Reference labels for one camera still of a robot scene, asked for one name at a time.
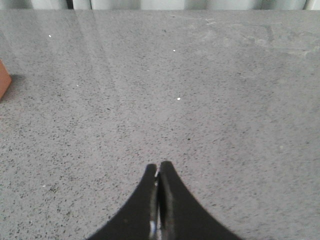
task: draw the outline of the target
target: orange object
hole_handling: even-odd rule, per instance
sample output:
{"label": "orange object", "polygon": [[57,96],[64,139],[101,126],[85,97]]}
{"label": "orange object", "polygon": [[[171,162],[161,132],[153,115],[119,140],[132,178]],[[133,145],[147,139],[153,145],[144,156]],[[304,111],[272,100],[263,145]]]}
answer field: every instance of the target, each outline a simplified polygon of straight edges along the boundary
{"label": "orange object", "polygon": [[11,77],[9,76],[9,73],[7,72],[2,61],[0,60],[0,99],[7,91],[10,83]]}

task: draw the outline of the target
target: granite countertop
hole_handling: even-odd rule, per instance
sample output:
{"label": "granite countertop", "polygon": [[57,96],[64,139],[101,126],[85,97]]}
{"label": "granite countertop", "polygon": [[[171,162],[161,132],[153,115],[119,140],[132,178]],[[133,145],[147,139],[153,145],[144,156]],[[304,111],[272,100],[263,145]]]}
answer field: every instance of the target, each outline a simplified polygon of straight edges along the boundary
{"label": "granite countertop", "polygon": [[168,160],[245,240],[318,240],[319,19],[0,11],[0,238],[85,239]]}

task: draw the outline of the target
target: speckled stone surface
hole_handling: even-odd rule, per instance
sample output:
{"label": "speckled stone surface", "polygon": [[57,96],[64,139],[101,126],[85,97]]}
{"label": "speckled stone surface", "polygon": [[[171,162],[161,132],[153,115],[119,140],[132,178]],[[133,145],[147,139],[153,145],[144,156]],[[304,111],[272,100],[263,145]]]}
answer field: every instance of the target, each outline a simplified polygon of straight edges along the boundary
{"label": "speckled stone surface", "polygon": [[319,19],[0,11],[0,238],[85,239],[169,160],[242,238],[318,240]]}

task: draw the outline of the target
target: gray countertop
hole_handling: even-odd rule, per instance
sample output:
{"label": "gray countertop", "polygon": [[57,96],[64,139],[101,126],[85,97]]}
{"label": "gray countertop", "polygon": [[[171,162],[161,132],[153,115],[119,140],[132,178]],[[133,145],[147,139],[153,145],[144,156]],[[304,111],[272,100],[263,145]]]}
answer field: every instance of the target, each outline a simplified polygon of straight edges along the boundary
{"label": "gray countertop", "polygon": [[84,239],[168,160],[240,237],[318,240],[319,20],[0,11],[0,238]]}

